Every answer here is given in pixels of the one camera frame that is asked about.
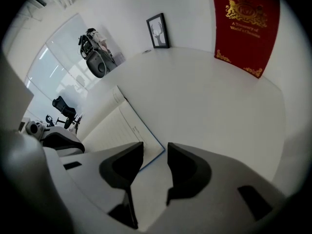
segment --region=blue notebook edge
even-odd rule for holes
[[[160,157],[163,153],[165,153],[166,148],[160,143],[160,141],[155,137],[155,135],[152,133],[152,131],[147,127],[147,125],[144,123],[144,121],[141,119],[141,117],[137,114],[137,112],[134,110],[133,106],[130,104],[130,102],[128,101],[128,99],[124,96],[124,98],[126,99],[126,101],[129,103],[129,105],[131,106],[131,108],[133,109],[133,111],[136,113],[136,115],[139,117],[139,119],[143,122],[144,126],[147,128],[147,130],[151,133],[151,135],[153,135],[153,137],[155,138],[155,140],[157,140],[157,142],[161,145],[161,147],[163,148],[163,150],[161,151],[160,154],[158,154],[155,158],[153,158],[149,163],[146,164],[146,166],[142,167],[139,172],[143,171],[146,167],[148,167],[152,162],[154,162],[158,157]]]

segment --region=glass wall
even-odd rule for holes
[[[66,118],[52,106],[59,96],[78,115],[88,94],[99,79],[89,71],[79,53],[78,40],[87,27],[80,15],[75,15],[59,28],[39,51],[25,79],[34,94],[25,117],[45,121],[50,115],[55,122]]]

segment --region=deer artwork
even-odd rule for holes
[[[164,46],[164,45],[166,45],[166,44],[163,43],[163,42],[161,42],[161,40],[160,40],[160,35],[163,33],[162,25],[161,25],[160,22],[159,22],[158,24],[159,24],[159,27],[160,27],[160,33],[159,33],[158,30],[154,31],[153,25],[151,26],[151,31],[152,31],[153,36],[156,37],[156,39],[157,39],[157,41],[158,41],[158,45],[159,45],[159,46]]]

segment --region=gold emblem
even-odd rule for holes
[[[230,5],[225,6],[227,12],[226,17],[236,19],[238,21],[249,22],[256,24],[262,28],[267,27],[267,15],[263,13],[263,6],[258,5],[256,8],[248,0],[229,0]]]
[[[227,61],[227,62],[231,63],[230,59],[228,59],[227,57],[221,55],[219,49],[216,51],[216,57],[217,57],[218,59],[221,59],[221,60],[224,60],[224,61]]]
[[[253,70],[251,68],[243,68],[244,70],[246,70],[248,73],[253,74],[254,76],[259,77],[262,73],[262,68],[259,68],[258,70]]]

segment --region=white wall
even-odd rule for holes
[[[214,52],[213,0],[86,1],[127,58],[153,47],[146,20],[161,12],[172,46]],[[308,135],[312,130],[312,53],[308,38],[284,0],[277,39],[264,76],[284,95],[287,136],[274,183],[290,194],[300,183],[312,146]]]
[[[21,29],[15,37],[9,52],[6,54],[10,65],[21,80],[24,81],[35,56],[49,37],[76,13],[82,16],[87,27],[96,28],[108,37],[107,43],[113,53],[120,51],[108,31],[95,17],[93,11],[86,6],[85,0],[76,0],[72,6],[65,10],[60,9],[55,3],[52,3],[35,12],[33,16],[35,18],[41,18],[42,21],[29,21],[28,27],[31,29]]]

